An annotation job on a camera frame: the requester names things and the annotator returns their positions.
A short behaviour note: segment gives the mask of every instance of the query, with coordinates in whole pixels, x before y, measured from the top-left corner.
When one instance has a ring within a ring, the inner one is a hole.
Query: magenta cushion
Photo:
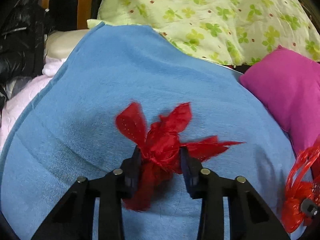
[[[279,46],[240,77],[291,139],[298,154],[320,134],[320,64]],[[320,160],[312,167],[320,174]]]

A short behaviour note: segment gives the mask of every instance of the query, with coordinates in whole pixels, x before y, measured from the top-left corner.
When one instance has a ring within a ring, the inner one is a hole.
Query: blue towel
[[[134,144],[115,116],[135,100],[148,124],[178,103],[193,118],[181,141],[218,135],[246,142],[204,163],[220,176],[245,176],[279,215],[292,147],[264,106],[238,82],[238,73],[189,57],[147,26],[100,24],[76,46],[48,86],[17,120],[1,154],[1,210],[29,240],[79,175],[104,176],[129,158]],[[200,200],[176,175],[147,212],[123,210],[127,239],[196,239]],[[228,207],[225,207],[229,239]],[[95,238],[97,220],[94,223]]]

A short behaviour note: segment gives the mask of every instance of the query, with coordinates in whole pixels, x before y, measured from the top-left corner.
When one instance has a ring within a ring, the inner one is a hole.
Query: metal screw
[[[121,169],[115,169],[115,170],[113,170],[113,174],[114,175],[121,175],[123,173],[123,170],[121,170]]]
[[[209,175],[210,174],[210,170],[209,169],[207,169],[207,168],[203,168],[203,169],[201,169],[201,171],[200,171],[203,175]]]
[[[79,183],[85,182],[86,180],[87,180],[87,178],[85,176],[79,176],[77,178],[77,182],[79,182]]]
[[[247,180],[246,180],[245,177],[238,176],[238,177],[237,177],[237,181],[240,182],[240,183],[245,183]]]

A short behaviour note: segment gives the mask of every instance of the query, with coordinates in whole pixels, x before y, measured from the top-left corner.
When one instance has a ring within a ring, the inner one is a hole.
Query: green patterned cloth
[[[320,36],[298,0],[102,0],[98,20],[150,25],[173,46],[222,65],[252,65],[278,45],[320,61]]]

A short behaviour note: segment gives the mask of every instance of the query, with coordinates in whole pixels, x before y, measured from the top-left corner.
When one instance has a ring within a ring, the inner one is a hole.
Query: red mesh bag
[[[178,105],[168,116],[160,115],[147,133],[147,122],[141,105],[133,102],[116,117],[118,130],[137,144],[141,151],[140,181],[133,198],[124,200],[125,207],[135,211],[150,208],[151,197],[164,180],[172,178],[173,173],[181,174],[179,148],[186,146],[191,157],[201,161],[210,159],[228,150],[239,142],[219,142],[211,136],[199,142],[180,143],[179,133],[192,118],[190,104]]]
[[[294,232],[302,222],[309,225],[311,219],[304,215],[300,206],[304,199],[309,198],[317,205],[320,205],[320,176],[313,182],[301,181],[311,165],[320,155],[320,137],[312,147],[299,153],[293,165],[285,185],[285,201],[282,209],[282,224],[288,233]],[[293,177],[300,170],[297,178],[293,182]]]

